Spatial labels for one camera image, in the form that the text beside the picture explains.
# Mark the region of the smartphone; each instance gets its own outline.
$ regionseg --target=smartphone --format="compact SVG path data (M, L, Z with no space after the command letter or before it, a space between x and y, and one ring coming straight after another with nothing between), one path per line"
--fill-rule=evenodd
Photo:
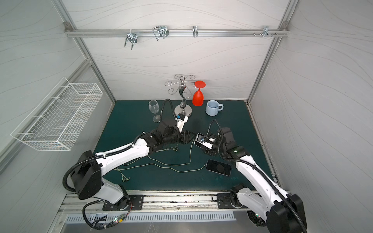
M208 171L212 171L218 174L222 174L224 176L230 176L231 175L231 166L226 163L221 163L215 160L208 160L206 169Z

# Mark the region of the table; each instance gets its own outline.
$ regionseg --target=table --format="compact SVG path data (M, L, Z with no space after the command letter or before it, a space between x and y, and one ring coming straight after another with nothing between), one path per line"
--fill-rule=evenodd
M155 129L158 123L152 120L154 114L149 111L148 102L146 100L118 100L98 141L95 153L128 144L143 131L149 132ZM161 107L163 100L158 100L158 103ZM272 177L245 102L219 101L219 103L224 105L224 110L220 111L214 117L208 116L205 113L206 103L207 101L204 101L202 106L196 107L192 104L192 101L187 101L187 104L192 107L193 112L184 129L194 133L201 132L202 134L206 134L211 120L218 120L221 127L229 127L232 130L237 144L248 150L263 171L269 177ZM172 104L176 107L180 104L180 101L172 101ZM165 105L163 118L172 118L169 103ZM211 131L217 131L215 124L211 127ZM190 147L190 143L179 145L179 151L177 152L172 150L162 151L153 153L150 157L165 164L188 163ZM178 173L171 169L162 169L155 165L147 165L122 171L126 177L130 177L130 180L126 182L122 182L122 175L115 170L107 173L104 178L113 183L123 185L127 190L229 190L231 187L240 183L243 183L250 189L254 189L244 175L237 171L235 163L223 161L219 157L208 156L195 145L192 147L191 163L189 165L165 166L148 157L144 157L131 165L120 166L120 168L156 163L163 167L172 167L179 171L186 171L203 167L209 159L231 164L231 176L223 176L207 171L206 168L199 171Z

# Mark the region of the white wire basket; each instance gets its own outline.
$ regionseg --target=white wire basket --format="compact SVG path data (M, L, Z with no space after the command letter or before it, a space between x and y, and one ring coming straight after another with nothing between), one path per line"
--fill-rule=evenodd
M96 83L70 83L66 78L53 91L56 96L46 96L11 136L38 151L69 151L103 93Z

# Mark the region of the clear wine glass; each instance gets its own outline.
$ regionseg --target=clear wine glass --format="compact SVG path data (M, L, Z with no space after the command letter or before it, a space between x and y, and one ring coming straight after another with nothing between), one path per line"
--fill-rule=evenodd
M149 110L155 114L155 116L153 117L153 121L159 122L160 115L157 115L157 113L159 112L159 105L156 100L149 101Z

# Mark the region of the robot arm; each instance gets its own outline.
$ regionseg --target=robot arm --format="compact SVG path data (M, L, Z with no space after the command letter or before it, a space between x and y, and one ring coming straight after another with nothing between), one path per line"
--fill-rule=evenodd
M231 189L231 204L235 208L241 208L243 205L250 208L258 218L266 222L271 233L305 232L307 222L302 200L296 194L289 195L273 182L248 151L237 145L229 128L220 128L219 124L218 126L217 135L204 136L198 133L194 141L195 145L208 155L219 155L226 161L235 162L237 170L260 194L257 195L249 188L238 185Z
M129 203L129 196L125 189L102 176L119 165L157 152L167 144L189 143L194 138L194 134L183 130L184 123L187 121L187 116L179 114L176 119L163 120L155 130L139 135L133 143L95 155L91 151L84 152L77 164L84 163L72 167L73 170L67 172L75 187L72 191L78 194L79 199L94 196L114 204L117 209L125 208Z

